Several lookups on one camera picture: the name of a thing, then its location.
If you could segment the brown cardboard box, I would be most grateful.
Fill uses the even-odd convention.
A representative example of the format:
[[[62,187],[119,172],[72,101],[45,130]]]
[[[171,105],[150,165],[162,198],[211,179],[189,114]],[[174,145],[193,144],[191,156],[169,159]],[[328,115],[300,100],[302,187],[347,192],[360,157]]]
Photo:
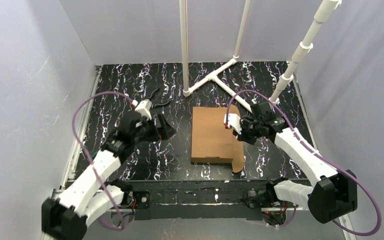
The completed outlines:
[[[226,129],[225,114],[240,115],[236,106],[192,108],[191,162],[197,164],[231,164],[233,173],[245,166],[244,145]]]

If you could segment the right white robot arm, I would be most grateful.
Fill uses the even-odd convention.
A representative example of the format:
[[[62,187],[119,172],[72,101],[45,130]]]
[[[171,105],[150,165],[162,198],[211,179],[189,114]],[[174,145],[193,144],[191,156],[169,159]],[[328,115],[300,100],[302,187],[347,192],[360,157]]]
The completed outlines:
[[[250,190],[242,201],[250,208],[275,202],[289,202],[309,210],[320,223],[325,224],[358,208],[357,183],[350,170],[341,172],[316,156],[316,150],[301,136],[297,128],[289,126],[280,111],[270,103],[251,106],[252,116],[240,117],[226,113],[223,124],[231,129],[240,142],[254,145],[259,138],[270,139],[298,165],[309,185],[286,177],[268,180],[265,190]]]

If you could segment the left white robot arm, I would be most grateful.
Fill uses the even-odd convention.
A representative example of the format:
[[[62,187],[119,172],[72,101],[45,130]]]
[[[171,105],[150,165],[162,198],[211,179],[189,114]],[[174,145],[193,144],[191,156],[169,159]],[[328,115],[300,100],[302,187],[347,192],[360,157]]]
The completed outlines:
[[[83,239],[95,220],[118,207],[132,192],[125,183],[106,184],[106,179],[132,155],[137,144],[169,140],[175,134],[162,113],[156,119],[138,113],[123,118],[77,180],[55,199],[42,203],[42,232],[56,240]]]

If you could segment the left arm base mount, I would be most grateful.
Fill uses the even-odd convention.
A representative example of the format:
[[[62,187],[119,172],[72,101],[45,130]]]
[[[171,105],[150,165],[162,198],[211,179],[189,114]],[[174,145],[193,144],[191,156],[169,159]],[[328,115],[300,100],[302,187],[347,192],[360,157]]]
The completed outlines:
[[[123,192],[123,197],[117,205],[119,208],[131,209],[134,214],[135,210],[150,207],[151,193],[149,191],[135,188],[131,183],[120,179],[111,181],[109,185],[117,187]]]

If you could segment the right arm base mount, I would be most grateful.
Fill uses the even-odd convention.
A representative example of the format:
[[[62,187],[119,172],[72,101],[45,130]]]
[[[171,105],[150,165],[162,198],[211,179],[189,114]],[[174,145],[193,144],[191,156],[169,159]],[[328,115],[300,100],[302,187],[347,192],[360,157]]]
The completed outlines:
[[[278,211],[263,211],[263,220],[266,226],[280,228],[287,226],[296,216],[297,206],[290,204],[293,207],[292,215],[287,219],[286,211],[289,207],[289,202],[280,200],[275,193],[275,186],[280,186],[280,183],[286,183],[288,178],[281,177],[275,180],[268,180],[265,184],[265,190],[249,190],[247,191],[240,202],[244,203],[250,209],[271,208],[276,202],[279,202]]]

